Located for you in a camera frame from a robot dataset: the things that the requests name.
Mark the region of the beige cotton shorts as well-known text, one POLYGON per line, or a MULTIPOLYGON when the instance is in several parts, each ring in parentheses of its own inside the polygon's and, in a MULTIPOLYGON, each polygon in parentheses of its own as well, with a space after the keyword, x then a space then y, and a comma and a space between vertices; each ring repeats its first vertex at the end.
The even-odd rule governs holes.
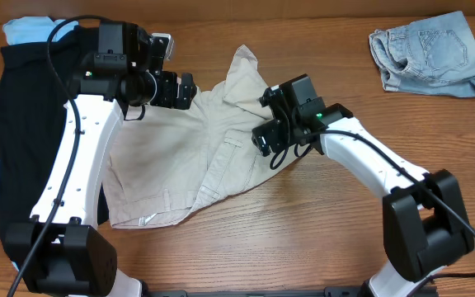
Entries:
POLYGON ((240 46, 224 81, 198 91, 187 110, 131 107, 102 182, 115 229, 179 224, 272 178, 252 129, 271 119, 258 99, 267 85, 256 56, 240 46))

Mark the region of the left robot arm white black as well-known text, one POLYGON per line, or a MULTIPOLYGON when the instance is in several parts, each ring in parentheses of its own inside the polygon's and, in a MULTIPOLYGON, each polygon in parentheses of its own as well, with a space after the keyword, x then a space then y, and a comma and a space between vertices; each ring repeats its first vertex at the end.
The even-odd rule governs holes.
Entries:
POLYGON ((115 248, 97 229, 106 159, 131 106, 185 110, 193 77, 164 70, 173 52, 168 33, 100 17, 97 48, 67 80, 63 136, 44 190, 24 223, 12 224, 3 245, 16 263, 16 283, 51 296, 146 296, 127 276, 115 248))

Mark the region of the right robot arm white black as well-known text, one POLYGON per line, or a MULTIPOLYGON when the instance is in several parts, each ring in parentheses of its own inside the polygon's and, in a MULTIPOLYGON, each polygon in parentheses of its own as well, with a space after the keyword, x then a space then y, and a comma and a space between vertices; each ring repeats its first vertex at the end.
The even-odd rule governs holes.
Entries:
POLYGON ((258 101, 273 118, 252 142, 276 169, 304 146, 348 169, 382 204, 384 267, 362 285, 330 286, 326 296, 436 296, 437 274, 474 249, 457 179, 430 173, 369 134, 341 104, 325 106, 306 74, 268 87, 258 101))

